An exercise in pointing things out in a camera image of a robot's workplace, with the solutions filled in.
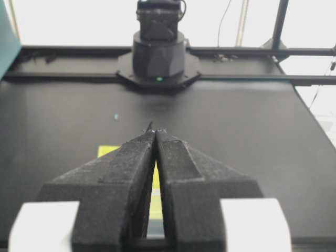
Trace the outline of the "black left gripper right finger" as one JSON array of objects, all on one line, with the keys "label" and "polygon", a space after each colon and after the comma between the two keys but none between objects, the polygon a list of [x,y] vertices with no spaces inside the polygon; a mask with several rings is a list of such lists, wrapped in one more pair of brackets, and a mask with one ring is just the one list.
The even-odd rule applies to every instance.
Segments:
[{"label": "black left gripper right finger", "polygon": [[176,251],[224,251],[221,199],[262,198],[256,179],[156,131],[165,237]]}]

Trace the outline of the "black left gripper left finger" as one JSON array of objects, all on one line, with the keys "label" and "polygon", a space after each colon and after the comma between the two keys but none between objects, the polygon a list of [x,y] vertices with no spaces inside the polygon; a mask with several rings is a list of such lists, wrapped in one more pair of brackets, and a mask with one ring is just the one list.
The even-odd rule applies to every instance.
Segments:
[{"label": "black left gripper left finger", "polygon": [[37,201],[79,201],[73,251],[122,251],[128,240],[147,235],[155,155],[155,131],[147,129],[45,183]]}]

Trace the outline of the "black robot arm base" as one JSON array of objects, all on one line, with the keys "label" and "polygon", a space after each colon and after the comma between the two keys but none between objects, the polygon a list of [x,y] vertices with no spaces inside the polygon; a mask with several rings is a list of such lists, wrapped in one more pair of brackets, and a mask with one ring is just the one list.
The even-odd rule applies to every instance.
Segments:
[{"label": "black robot arm base", "polygon": [[201,76],[200,60],[186,49],[178,29],[186,13],[185,1],[138,1],[140,29],[131,51],[118,57],[117,75],[141,88],[177,89]]}]

